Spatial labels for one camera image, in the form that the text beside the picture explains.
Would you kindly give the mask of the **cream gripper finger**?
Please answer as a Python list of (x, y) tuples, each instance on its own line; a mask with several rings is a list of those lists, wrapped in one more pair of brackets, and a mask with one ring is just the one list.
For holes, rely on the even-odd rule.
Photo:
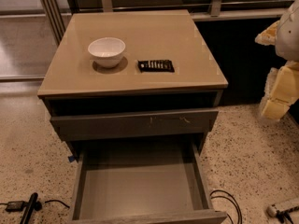
[(279, 69), (271, 68), (261, 100), (261, 116), (280, 120), (298, 99), (299, 62), (287, 61)]
[(278, 21), (275, 21), (255, 37), (255, 42), (264, 46), (274, 46), (276, 43), (277, 28)]

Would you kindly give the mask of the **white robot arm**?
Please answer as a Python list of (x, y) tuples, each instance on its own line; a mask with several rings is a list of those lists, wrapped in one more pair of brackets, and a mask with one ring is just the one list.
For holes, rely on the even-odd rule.
[(255, 42), (275, 47), (276, 55), (286, 63), (271, 68), (260, 102), (260, 116), (279, 121), (299, 99), (299, 0), (255, 38)]

